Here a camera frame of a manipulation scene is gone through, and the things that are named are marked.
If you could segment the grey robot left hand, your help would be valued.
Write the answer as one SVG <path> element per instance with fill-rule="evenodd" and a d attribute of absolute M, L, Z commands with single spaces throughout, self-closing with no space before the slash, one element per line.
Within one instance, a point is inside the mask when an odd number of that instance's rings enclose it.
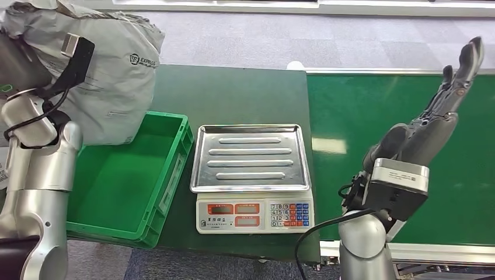
<path fill-rule="evenodd" d="M 1 99 L 46 87 L 51 81 L 51 74 L 31 46 L 20 38 L 1 33 Z"/>

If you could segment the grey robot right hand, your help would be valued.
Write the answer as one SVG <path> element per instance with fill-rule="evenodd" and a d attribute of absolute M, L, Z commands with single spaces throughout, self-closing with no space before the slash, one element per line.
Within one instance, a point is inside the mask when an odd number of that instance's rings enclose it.
<path fill-rule="evenodd" d="M 368 150 L 362 161 L 363 169 L 372 173 L 378 158 L 428 166 L 450 139 L 459 120 L 459 106 L 468 95 L 483 59 L 483 40 L 477 36 L 463 46 L 456 72 L 451 65 L 443 68 L 440 87 L 425 109 L 408 124 L 392 126 Z"/>

